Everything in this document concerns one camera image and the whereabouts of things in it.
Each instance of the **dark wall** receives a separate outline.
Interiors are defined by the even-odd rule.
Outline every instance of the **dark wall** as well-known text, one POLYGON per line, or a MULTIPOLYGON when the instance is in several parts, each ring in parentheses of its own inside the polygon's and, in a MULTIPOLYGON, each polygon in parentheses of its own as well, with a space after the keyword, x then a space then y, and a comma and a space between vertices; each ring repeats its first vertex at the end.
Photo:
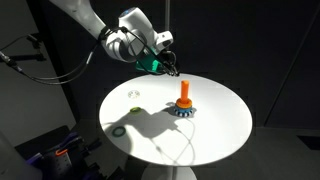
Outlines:
MULTIPOLYGON (((171 1, 170 31, 175 43, 170 49, 176 53, 182 73, 200 75, 234 90, 250 108, 254 124, 261 126, 318 3, 318 0, 285 0, 281 3, 250 0, 171 1)), ((123 10, 136 6, 147 15, 156 31, 164 30, 164 0, 92 0, 91 4, 111 27, 117 25, 117 17, 123 10)), ((50 2, 42 1, 42 6, 63 66, 71 70, 81 58, 87 56, 94 39, 50 2)), ((313 31, 311 35, 317 36, 316 29, 313 31)), ((316 108, 310 109, 301 103, 315 105, 320 97, 311 98, 310 95, 306 101, 292 98, 308 91, 303 88, 292 91, 291 86, 295 83, 301 87, 313 87, 315 92, 318 87, 316 79, 312 79, 318 75, 317 71, 310 73, 306 69, 315 69, 317 61, 310 53, 317 52, 314 49, 320 41, 312 37, 309 39, 267 125, 320 129, 320 122, 316 121, 319 117, 316 108), (292 114, 293 109, 299 109, 301 115, 308 112, 308 120, 296 118, 292 114)), ((133 64, 112 60, 102 49, 98 49, 93 58, 87 72, 71 83, 83 119, 98 118, 99 106, 113 88, 143 74, 138 73, 133 64)))

